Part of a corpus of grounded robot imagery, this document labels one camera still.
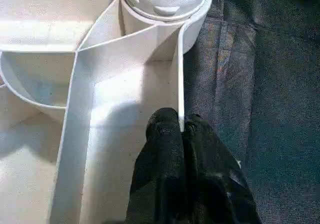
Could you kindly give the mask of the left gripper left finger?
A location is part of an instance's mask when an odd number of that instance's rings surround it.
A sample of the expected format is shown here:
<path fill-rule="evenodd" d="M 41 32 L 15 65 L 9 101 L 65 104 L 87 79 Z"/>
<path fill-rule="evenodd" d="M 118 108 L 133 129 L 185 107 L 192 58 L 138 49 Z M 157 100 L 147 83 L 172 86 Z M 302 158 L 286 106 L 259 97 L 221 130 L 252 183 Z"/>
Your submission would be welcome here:
<path fill-rule="evenodd" d="M 134 164 L 125 222 L 183 222 L 186 171 L 176 110 L 155 111 L 145 133 L 146 142 Z"/>

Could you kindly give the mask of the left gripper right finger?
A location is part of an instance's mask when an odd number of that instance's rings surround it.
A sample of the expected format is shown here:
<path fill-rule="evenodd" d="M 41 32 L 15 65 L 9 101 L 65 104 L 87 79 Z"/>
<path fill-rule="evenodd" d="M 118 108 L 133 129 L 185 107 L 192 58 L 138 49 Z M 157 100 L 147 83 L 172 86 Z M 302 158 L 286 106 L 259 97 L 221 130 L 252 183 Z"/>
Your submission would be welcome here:
<path fill-rule="evenodd" d="M 212 127 L 196 114 L 184 127 L 190 223 L 261 223 L 238 162 Z"/>

